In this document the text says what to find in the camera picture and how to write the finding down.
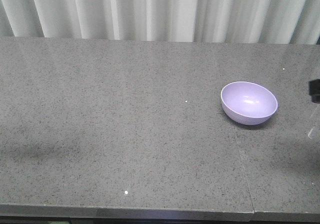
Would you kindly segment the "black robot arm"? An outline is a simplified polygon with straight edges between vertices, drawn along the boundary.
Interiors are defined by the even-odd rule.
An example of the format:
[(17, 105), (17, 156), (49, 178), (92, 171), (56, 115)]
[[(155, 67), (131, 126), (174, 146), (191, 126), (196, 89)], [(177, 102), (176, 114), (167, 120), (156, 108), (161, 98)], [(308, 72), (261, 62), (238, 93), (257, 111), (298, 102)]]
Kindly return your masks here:
[(309, 81), (309, 95), (313, 103), (320, 103), (320, 79)]

